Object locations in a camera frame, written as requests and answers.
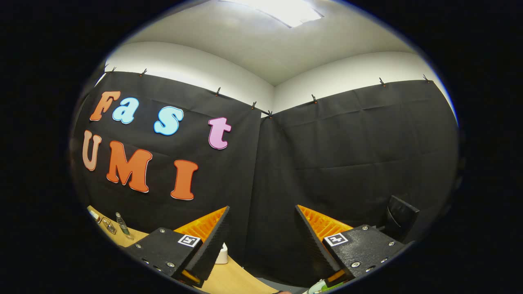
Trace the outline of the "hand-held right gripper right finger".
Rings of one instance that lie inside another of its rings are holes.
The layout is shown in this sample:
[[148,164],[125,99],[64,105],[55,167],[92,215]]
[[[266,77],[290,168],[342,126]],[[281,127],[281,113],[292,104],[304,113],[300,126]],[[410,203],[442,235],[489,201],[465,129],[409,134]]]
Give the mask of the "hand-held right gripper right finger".
[[371,225],[352,227],[302,205],[295,206],[295,219],[313,274],[327,286],[363,279],[413,246]]

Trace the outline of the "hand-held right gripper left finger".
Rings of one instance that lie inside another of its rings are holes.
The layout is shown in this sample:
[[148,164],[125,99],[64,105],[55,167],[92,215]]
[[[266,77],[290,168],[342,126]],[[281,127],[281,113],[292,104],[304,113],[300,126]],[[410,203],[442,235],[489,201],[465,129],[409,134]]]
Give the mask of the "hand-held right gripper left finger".
[[225,206],[177,229],[159,227],[123,251],[153,270],[201,288],[230,231],[229,211]]

